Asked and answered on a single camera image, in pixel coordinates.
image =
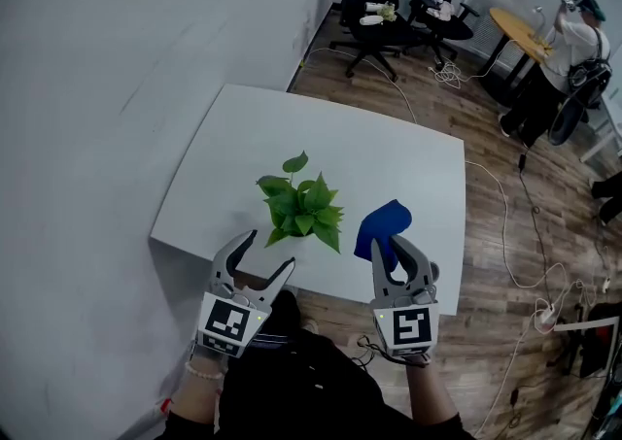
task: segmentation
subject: wooden table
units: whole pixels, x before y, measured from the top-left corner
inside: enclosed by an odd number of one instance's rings
[[[302,150],[309,161],[294,184],[322,171],[339,190],[341,254],[315,236],[263,247],[273,225],[256,180],[282,176],[282,163]],[[267,278],[294,256],[288,285],[368,303],[371,263],[354,256],[356,239],[363,218],[394,198],[412,214],[402,236],[438,264],[440,313],[455,315],[465,248],[463,141],[326,100],[226,85],[175,174],[152,237],[211,260],[235,235],[257,229],[240,270]]]
[[[523,87],[529,82],[534,69],[537,68],[538,64],[542,62],[546,56],[552,52],[552,50],[546,51],[542,45],[536,43],[530,37],[530,35],[534,34],[534,30],[530,27],[530,25],[510,12],[503,9],[492,8],[490,9],[490,17],[503,32],[503,37],[497,44],[495,51],[493,51],[493,54],[490,56],[486,64],[477,74],[482,76],[492,67],[495,63],[497,55],[501,53],[501,50],[503,50],[503,47],[505,47],[509,40],[516,41],[516,45],[524,52],[521,59],[506,78],[502,78],[492,71],[485,78],[479,78],[479,81],[484,89],[486,89],[486,91],[493,98],[495,98],[498,103],[509,107],[516,98],[517,94],[520,93]],[[512,83],[516,79],[516,76],[518,76],[519,72],[523,69],[523,67],[525,67],[525,64],[530,59],[534,61],[534,67],[530,70],[527,76],[521,80],[521,83],[519,83],[515,89],[511,90]]]

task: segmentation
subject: white shirt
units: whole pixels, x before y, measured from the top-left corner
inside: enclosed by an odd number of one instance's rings
[[[559,91],[569,94],[568,71],[572,65],[577,65],[588,58],[596,58],[599,50],[599,40],[596,31],[584,22],[569,22],[565,18],[560,19],[564,43],[555,47],[555,52],[540,64],[542,73],[548,82]],[[602,57],[609,55],[609,40],[604,32],[601,33],[603,42]]]

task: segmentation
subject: blue cloth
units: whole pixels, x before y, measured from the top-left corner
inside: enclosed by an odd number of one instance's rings
[[[380,249],[389,261],[391,272],[396,270],[397,257],[389,245],[389,238],[400,234],[412,222],[410,211],[397,200],[392,200],[373,211],[361,222],[354,255],[371,261],[371,240],[378,240]]]

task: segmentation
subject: cable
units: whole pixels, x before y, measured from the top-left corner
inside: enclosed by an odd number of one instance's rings
[[[530,209],[530,213],[532,214],[532,222],[534,223],[534,229],[536,230],[537,240],[540,244],[540,252],[542,253],[542,271],[544,272],[544,288],[546,289],[546,298],[548,299],[548,303],[551,304],[552,303],[551,292],[548,289],[548,281],[546,279],[546,267],[547,267],[548,262],[546,260],[546,254],[544,253],[544,243],[542,242],[542,237],[540,236],[540,232],[537,229],[537,223],[536,223],[536,214],[540,213],[540,209],[534,204],[534,200],[532,200],[532,197],[529,195],[529,191],[527,190],[527,185],[525,185],[525,181],[523,181],[522,170],[518,173],[518,177],[521,180],[521,184],[523,185],[523,189],[525,190],[527,199],[529,200],[529,203],[532,206],[532,208]]]
[[[432,71],[434,73],[434,78],[439,83],[445,83],[446,85],[450,85],[451,87],[454,87],[455,89],[460,89],[461,86],[462,86],[462,83],[467,83],[468,81],[470,81],[473,78],[484,78],[484,77],[488,76],[488,74],[490,73],[492,68],[497,63],[497,60],[499,60],[499,57],[501,56],[501,54],[503,53],[503,51],[505,50],[507,45],[509,45],[511,43],[518,43],[518,41],[517,40],[510,40],[510,41],[508,41],[503,46],[503,48],[501,49],[501,51],[499,52],[499,54],[495,58],[495,61],[491,64],[491,66],[488,68],[486,73],[482,74],[481,76],[469,76],[469,77],[467,77],[465,79],[461,78],[460,75],[463,72],[460,70],[460,67],[458,67],[454,62],[452,62],[451,60],[449,60],[449,58],[447,58],[445,56],[443,56],[443,58],[446,61],[445,61],[445,64],[443,65],[443,68],[440,71],[436,72],[432,67],[428,67],[428,70]]]
[[[604,375],[604,376],[584,376],[584,377],[580,377],[576,373],[569,373],[569,374],[562,375],[562,377],[565,377],[565,376],[573,376],[574,378],[577,378],[579,380],[601,380],[601,379],[606,378],[606,375]],[[549,376],[548,378],[545,378],[544,380],[542,380],[540,382],[537,382],[535,385],[517,385],[516,388],[517,389],[537,389],[541,385],[544,385],[545,383],[552,382],[552,381],[555,381],[556,383],[559,383],[560,376],[556,374],[554,376]]]
[[[503,427],[503,429],[499,432],[499,434],[495,437],[495,440],[499,440],[503,435],[503,432],[507,429],[514,429],[521,422],[521,418],[523,417],[522,413],[519,411],[517,413],[514,412],[514,408],[512,407],[512,419]]]
[[[510,360],[509,364],[507,364],[507,369],[505,369],[505,374],[503,375],[503,380],[501,381],[501,386],[499,387],[499,391],[497,392],[497,395],[495,396],[495,400],[493,401],[493,405],[489,409],[488,414],[486,415],[486,418],[484,418],[484,422],[479,426],[477,431],[475,431],[475,434],[473,435],[474,437],[479,435],[481,430],[484,429],[484,426],[486,425],[486,422],[488,421],[488,419],[490,418],[491,413],[495,409],[495,406],[497,405],[499,397],[501,396],[501,392],[503,391],[503,386],[505,385],[505,381],[507,380],[507,375],[509,374],[509,370],[512,367],[512,363],[514,362],[514,358],[516,358],[516,353],[518,352],[518,347],[519,347],[519,345],[521,343],[523,343],[523,338],[525,338],[525,335],[530,330],[531,325],[532,325],[532,319],[535,316],[536,316],[536,313],[533,313],[533,314],[530,315],[529,322],[527,323],[527,329],[523,332],[521,337],[518,339],[518,342],[516,342],[516,347],[514,347],[514,354],[512,354],[512,359]]]
[[[581,289],[581,296],[586,297],[586,300],[589,301],[588,295],[587,295],[587,287],[583,284],[583,282],[580,279],[577,279],[576,281],[574,281],[573,283],[571,283],[569,285],[569,281],[568,281],[568,274],[566,272],[566,268],[564,267],[564,265],[561,262],[557,262],[555,264],[553,264],[551,267],[549,267],[548,269],[546,269],[544,271],[544,274],[542,275],[542,277],[533,285],[521,285],[516,281],[516,278],[514,277],[514,274],[512,273],[512,270],[510,269],[508,263],[507,263],[507,256],[506,256],[506,251],[505,251],[505,230],[506,230],[506,226],[507,226],[507,215],[508,215],[508,206],[507,206],[507,196],[505,195],[505,191],[503,190],[503,186],[501,184],[501,182],[495,177],[495,175],[493,175],[486,167],[484,167],[481,164],[475,163],[475,162],[471,162],[466,160],[466,164],[469,165],[474,165],[476,167],[479,167],[481,169],[483,169],[484,171],[486,171],[486,173],[495,180],[495,182],[497,183],[497,185],[499,186],[499,190],[501,191],[501,196],[503,198],[503,206],[504,206],[504,214],[503,214],[503,229],[501,232],[501,242],[502,242],[502,252],[503,252],[503,263],[505,264],[505,269],[507,269],[508,274],[510,275],[510,278],[512,279],[512,282],[514,282],[514,285],[516,285],[518,288],[535,288],[537,287],[542,281],[547,279],[548,273],[551,272],[551,270],[553,270],[555,267],[559,266],[562,269],[562,272],[564,274],[564,288],[562,289],[562,292],[560,293],[559,297],[557,298],[557,300],[555,302],[551,302],[550,301],[550,296],[549,296],[549,300],[544,300],[543,298],[538,298],[536,300],[535,303],[535,309],[534,312],[531,314],[529,321],[528,321],[528,325],[527,325],[527,329],[525,330],[525,332],[521,335],[521,337],[519,338],[518,342],[516,342],[516,347],[514,348],[514,353],[512,354],[512,358],[509,362],[509,364],[507,365],[507,369],[505,370],[505,374],[503,375],[503,380],[501,381],[501,385],[499,387],[499,391],[497,392],[497,395],[495,396],[495,400],[493,401],[493,405],[491,406],[491,408],[489,409],[488,413],[486,414],[486,417],[484,418],[483,423],[479,426],[479,428],[477,429],[477,431],[475,432],[475,434],[473,436],[477,436],[482,429],[484,428],[484,426],[486,425],[486,422],[489,420],[490,415],[492,414],[492,412],[495,410],[495,407],[497,406],[497,402],[499,401],[499,397],[501,396],[501,392],[503,390],[503,387],[505,386],[505,382],[507,381],[507,376],[509,374],[509,370],[514,362],[514,359],[516,357],[516,354],[518,352],[518,348],[520,346],[520,344],[522,343],[523,339],[525,338],[525,335],[527,334],[527,332],[529,331],[531,324],[532,324],[532,320],[534,320],[534,327],[536,328],[536,330],[540,333],[540,334],[548,334],[550,333],[554,327],[555,324],[557,323],[558,318],[560,317],[560,314],[562,313],[562,310],[564,309],[564,301],[566,300],[566,296],[568,295],[568,293],[570,293],[570,291],[572,290],[572,287],[577,286],[579,289]],[[528,195],[528,198],[530,200],[530,203],[532,204],[532,212],[535,212],[536,206],[534,205],[533,201],[531,200],[531,196],[529,196],[529,192],[527,191],[527,188],[525,187],[525,183],[522,180],[522,176],[521,176],[521,182],[523,183],[523,187],[525,188],[525,191]],[[592,285],[594,286],[594,290],[595,290],[595,294],[596,294],[596,286],[594,285],[594,280],[592,281]],[[539,309],[538,308],[538,302],[544,302],[546,309]],[[550,319],[551,317],[554,316],[553,318],[553,323],[551,324],[551,327],[546,329],[546,330],[542,330],[541,328],[537,327],[536,324],[536,317],[538,315],[541,315],[547,311],[550,311],[551,314],[548,316],[547,319]]]
[[[430,358],[428,357],[427,354],[421,354],[421,356],[426,361],[425,363],[423,363],[423,362],[421,362],[421,363],[420,362],[411,362],[409,360],[397,359],[395,357],[391,357],[385,351],[383,351],[380,347],[378,347],[375,343],[370,343],[369,342],[369,338],[367,338],[366,335],[363,335],[361,338],[359,338],[359,341],[357,342],[357,345],[359,347],[370,349],[372,351],[372,353],[377,352],[383,358],[385,358],[389,362],[393,362],[394,364],[401,364],[401,365],[407,366],[407,367],[422,367],[423,368],[423,367],[426,367],[428,365],[428,363],[430,363]]]
[[[606,268],[605,258],[603,257],[603,254],[599,249],[599,239],[603,240],[603,249],[606,248],[605,238],[603,235],[603,225],[601,224],[601,218],[599,218],[598,215],[594,216],[594,220],[596,222],[596,237],[594,238],[594,248],[596,249],[597,254],[601,258],[601,262],[603,263],[603,269],[608,270]]]
[[[369,355],[369,359],[367,360],[367,362],[363,362],[363,359],[365,357],[367,357],[367,355]],[[358,361],[359,363],[357,364],[359,367],[362,367],[364,372],[369,374],[369,371],[367,371],[367,366],[369,365],[369,363],[371,361],[373,361],[373,358],[376,357],[375,353],[373,352],[373,350],[371,349],[367,349],[365,350],[365,353],[359,357],[350,357],[350,360],[353,361]]]
[[[558,266],[558,265],[564,271],[564,279],[565,279],[565,283],[567,284],[568,283],[568,276],[566,274],[566,269],[564,268],[564,265],[562,265],[560,262],[557,262],[556,264],[553,264],[551,267],[549,267],[545,271],[545,273],[542,275],[542,277],[539,280],[537,280],[537,282],[534,283],[533,285],[521,285],[520,283],[518,283],[516,281],[516,278],[514,277],[514,273],[512,273],[511,268],[507,264],[507,254],[505,252],[505,230],[506,230],[506,225],[507,225],[507,211],[508,211],[508,207],[507,207],[507,196],[505,195],[505,191],[503,191],[503,186],[501,185],[501,182],[488,169],[486,169],[486,167],[484,167],[483,165],[475,163],[475,162],[470,162],[468,160],[466,160],[465,163],[467,163],[469,165],[474,165],[476,167],[480,167],[481,169],[484,169],[484,171],[486,171],[488,173],[488,175],[491,178],[493,178],[495,180],[495,182],[497,183],[497,185],[499,186],[499,190],[501,191],[501,195],[503,197],[503,205],[505,207],[505,213],[503,215],[503,230],[502,230],[502,233],[501,233],[501,242],[502,242],[502,247],[503,247],[503,263],[505,264],[505,269],[507,269],[507,272],[509,273],[510,278],[514,282],[514,285],[516,285],[518,288],[535,288],[540,283],[542,283],[542,281],[546,278],[548,273],[551,272],[551,270],[553,268],[555,268],[556,266]]]
[[[352,55],[350,53],[347,53],[345,51],[341,51],[341,50],[334,50],[332,48],[316,48],[314,50],[311,50],[309,52],[309,54],[306,56],[306,58],[309,58],[313,53],[315,53],[316,51],[322,51],[322,50],[328,50],[328,51],[334,51],[335,53],[341,53],[343,55],[347,55],[347,56],[351,56],[352,58],[357,58],[355,55]],[[369,60],[365,60],[363,59],[363,62],[367,62],[369,65],[371,65],[374,69],[376,69],[378,72],[382,73],[382,75],[387,78],[387,81],[389,81],[389,83],[391,83],[393,86],[395,86],[397,88],[397,91],[399,91],[399,94],[401,94],[401,97],[404,99],[404,101],[406,102],[406,106],[408,107],[408,111],[410,112],[410,115],[412,116],[412,121],[415,124],[419,124],[419,122],[417,122],[417,118],[415,117],[415,113],[412,111],[412,108],[410,108],[410,102],[408,102],[408,98],[406,98],[406,95],[404,94],[404,92],[401,90],[401,88],[396,85],[393,81],[391,81],[391,78],[389,77],[389,75],[383,71],[380,67],[378,67],[377,65],[375,65],[374,63],[370,62]],[[304,59],[300,62],[300,66],[304,66]]]

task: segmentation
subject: backpack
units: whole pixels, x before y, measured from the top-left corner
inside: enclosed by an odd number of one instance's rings
[[[598,29],[592,27],[598,39],[598,53],[594,58],[572,65],[568,72],[571,95],[575,95],[584,105],[590,106],[603,94],[613,74],[609,56],[603,58],[603,40]]]

